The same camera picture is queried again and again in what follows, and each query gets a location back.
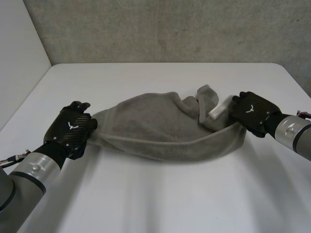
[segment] gray towel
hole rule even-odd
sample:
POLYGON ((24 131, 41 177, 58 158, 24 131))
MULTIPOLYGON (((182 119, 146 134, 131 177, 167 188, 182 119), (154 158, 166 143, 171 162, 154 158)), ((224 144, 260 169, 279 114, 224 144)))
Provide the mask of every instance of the gray towel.
POLYGON ((161 161, 220 157, 243 144, 246 130, 230 122, 227 107, 215 113, 218 101, 208 85, 184 100, 175 92, 136 96, 93 115, 98 128, 88 142, 161 161))

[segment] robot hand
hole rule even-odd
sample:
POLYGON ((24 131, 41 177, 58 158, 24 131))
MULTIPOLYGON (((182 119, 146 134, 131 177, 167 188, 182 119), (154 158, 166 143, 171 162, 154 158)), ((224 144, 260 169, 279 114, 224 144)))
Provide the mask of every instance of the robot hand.
POLYGON ((86 141, 97 128, 97 120, 84 113, 89 103, 74 101, 64 107, 44 136, 44 143, 54 142, 61 145, 70 159, 81 158, 86 141))
POLYGON ((241 92, 232 100, 236 105, 230 115, 257 137, 265 137, 268 133, 265 129, 266 119, 272 114, 281 113, 275 104, 253 92, 241 92))

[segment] white table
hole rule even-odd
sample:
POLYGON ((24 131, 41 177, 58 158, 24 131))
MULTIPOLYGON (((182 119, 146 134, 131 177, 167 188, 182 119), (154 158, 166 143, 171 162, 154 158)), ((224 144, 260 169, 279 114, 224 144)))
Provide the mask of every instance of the white table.
MULTIPOLYGON (((1 158, 42 144, 60 109, 88 112, 147 92, 182 98, 209 84, 224 100, 253 91, 284 113, 311 99, 276 64, 63 64, 52 67, 0 132, 1 158)), ((19 233, 306 233, 311 162, 270 136, 212 162, 160 163, 89 146, 68 160, 19 233)))

